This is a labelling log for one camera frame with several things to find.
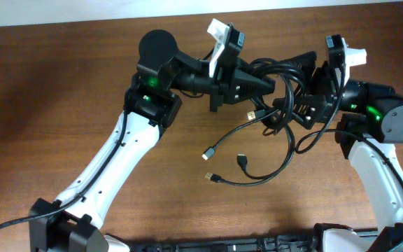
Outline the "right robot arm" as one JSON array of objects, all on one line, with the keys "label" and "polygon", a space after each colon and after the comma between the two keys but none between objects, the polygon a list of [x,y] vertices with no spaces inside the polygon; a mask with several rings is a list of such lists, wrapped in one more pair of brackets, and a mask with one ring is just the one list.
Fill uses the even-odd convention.
[{"label": "right robot arm", "polygon": [[395,144],[403,144],[403,97],[390,86],[350,78],[350,68],[367,61],[364,49],[331,49],[320,68],[315,61],[314,52],[289,59],[309,80],[299,102],[311,114],[295,120],[307,129],[326,123],[331,103],[341,100],[333,133],[365,187],[378,234],[369,241],[345,225],[318,223],[311,245],[316,251],[403,251],[403,171],[395,152]]}]

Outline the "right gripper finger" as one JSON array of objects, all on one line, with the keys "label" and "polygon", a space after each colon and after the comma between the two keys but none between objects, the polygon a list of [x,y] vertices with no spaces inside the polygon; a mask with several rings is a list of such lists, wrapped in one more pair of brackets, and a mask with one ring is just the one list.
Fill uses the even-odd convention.
[{"label": "right gripper finger", "polygon": [[316,70],[317,54],[315,51],[285,59],[282,61],[282,77],[286,83],[291,81],[297,84],[294,95],[303,95],[309,92],[309,86]]},{"label": "right gripper finger", "polygon": [[316,122],[320,121],[327,108],[326,97],[322,94],[295,97],[294,103],[291,119],[306,130],[310,130]]}]

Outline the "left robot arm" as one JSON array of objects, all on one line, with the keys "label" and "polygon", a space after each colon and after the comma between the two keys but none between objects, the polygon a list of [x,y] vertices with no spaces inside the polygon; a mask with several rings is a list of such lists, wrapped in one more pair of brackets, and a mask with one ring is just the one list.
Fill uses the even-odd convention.
[{"label": "left robot arm", "polygon": [[213,32],[212,58],[195,59],[174,36],[155,29],[139,43],[139,61],[111,135],[78,178],[56,199],[37,200],[29,212],[32,251],[128,251],[101,233],[115,196],[143,156],[162,138],[181,107],[178,90],[208,95],[211,110],[270,94],[274,82],[246,72],[239,58],[244,35],[232,27]]}]

